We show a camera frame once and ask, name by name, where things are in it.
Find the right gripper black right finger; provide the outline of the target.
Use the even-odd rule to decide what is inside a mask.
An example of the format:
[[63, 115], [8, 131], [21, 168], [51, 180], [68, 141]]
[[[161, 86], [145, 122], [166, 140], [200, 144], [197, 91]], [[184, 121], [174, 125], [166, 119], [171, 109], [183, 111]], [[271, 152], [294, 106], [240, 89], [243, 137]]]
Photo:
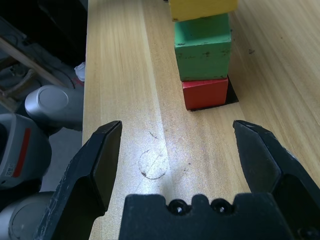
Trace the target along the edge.
[[233, 128], [241, 167], [252, 193], [270, 193], [297, 240], [320, 238], [320, 188], [274, 134], [244, 120]]

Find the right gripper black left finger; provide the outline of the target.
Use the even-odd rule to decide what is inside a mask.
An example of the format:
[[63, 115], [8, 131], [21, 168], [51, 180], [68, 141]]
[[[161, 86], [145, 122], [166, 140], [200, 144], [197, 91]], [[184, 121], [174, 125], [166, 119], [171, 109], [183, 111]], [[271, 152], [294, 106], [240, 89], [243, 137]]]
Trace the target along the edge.
[[116, 179], [120, 120], [100, 126], [72, 158], [44, 211], [35, 240], [87, 240], [108, 210]]

